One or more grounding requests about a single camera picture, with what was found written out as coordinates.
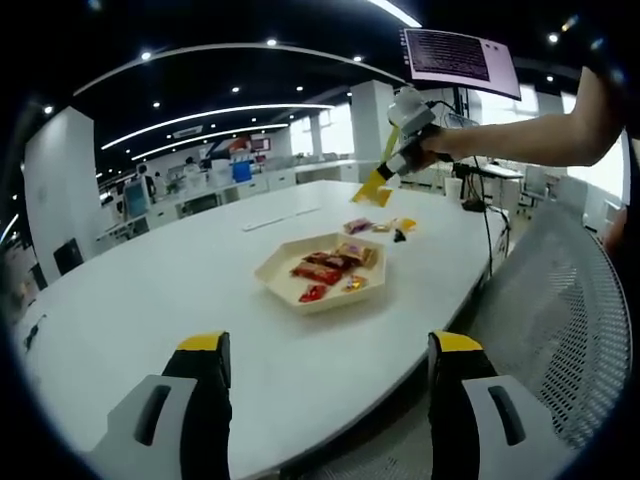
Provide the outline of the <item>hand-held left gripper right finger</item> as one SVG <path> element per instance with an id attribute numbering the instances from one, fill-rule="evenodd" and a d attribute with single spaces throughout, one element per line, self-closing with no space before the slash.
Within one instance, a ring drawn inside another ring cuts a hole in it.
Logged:
<path id="1" fill-rule="evenodd" d="M 568 464 L 550 411 L 480 343 L 433 331 L 428 368 L 433 479 L 554 479 Z"/>

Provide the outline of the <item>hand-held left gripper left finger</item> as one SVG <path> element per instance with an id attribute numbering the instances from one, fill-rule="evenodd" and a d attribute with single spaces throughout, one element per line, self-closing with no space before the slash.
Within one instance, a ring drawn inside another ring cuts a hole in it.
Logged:
<path id="1" fill-rule="evenodd" d="M 107 415 L 87 462 L 102 479 L 228 479 L 230 336 L 182 341 Z"/>

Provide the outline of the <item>person's right hand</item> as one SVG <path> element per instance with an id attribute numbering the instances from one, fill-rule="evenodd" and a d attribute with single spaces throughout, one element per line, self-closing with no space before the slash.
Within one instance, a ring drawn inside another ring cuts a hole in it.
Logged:
<path id="1" fill-rule="evenodd" d="M 460 159 L 451 129 L 436 125 L 429 125 L 422 132 L 420 140 L 421 162 L 420 170 L 426 169 L 438 162 L 453 163 Z"/>

